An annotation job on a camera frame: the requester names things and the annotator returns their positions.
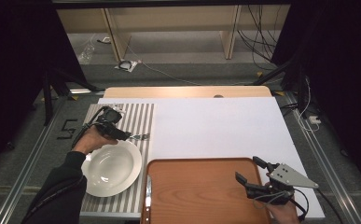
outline person's left hand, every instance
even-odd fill
[[[112,139],[108,136],[101,136],[95,125],[92,125],[87,131],[85,131],[72,151],[79,151],[88,155],[93,150],[101,148],[104,145],[116,145],[117,143],[117,139]]]

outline silver utensil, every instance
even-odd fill
[[[140,133],[140,134],[134,134],[130,136],[130,139],[133,140],[148,140],[150,138],[150,133]]]
[[[146,224],[151,223],[151,177],[150,175],[147,176],[147,183],[146,183],[146,208],[145,208],[145,221]]]

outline knife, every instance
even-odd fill
[[[147,175],[145,224],[151,223],[150,213],[151,213],[151,177],[150,175]]]

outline white tabletop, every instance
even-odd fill
[[[258,156],[286,163],[306,175],[279,106],[273,97],[244,98],[102,98],[99,104],[155,104],[148,160],[239,158]],[[267,170],[259,168],[261,180]],[[325,217],[312,189],[307,217]],[[296,193],[296,201],[306,207]]]

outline fork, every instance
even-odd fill
[[[130,136],[131,139],[133,140],[148,140],[150,138],[150,133],[139,133],[139,134],[134,134]]]

